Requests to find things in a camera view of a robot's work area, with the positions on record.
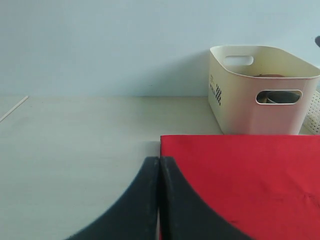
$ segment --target red cover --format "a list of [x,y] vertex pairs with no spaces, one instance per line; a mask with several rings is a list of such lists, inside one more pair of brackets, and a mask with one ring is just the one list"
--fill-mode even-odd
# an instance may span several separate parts
[[161,155],[252,238],[320,239],[320,137],[165,135]]

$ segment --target light blue wall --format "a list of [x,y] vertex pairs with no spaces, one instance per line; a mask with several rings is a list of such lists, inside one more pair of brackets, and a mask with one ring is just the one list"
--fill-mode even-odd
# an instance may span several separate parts
[[318,0],[1,0],[0,95],[207,95],[215,45],[320,65]]

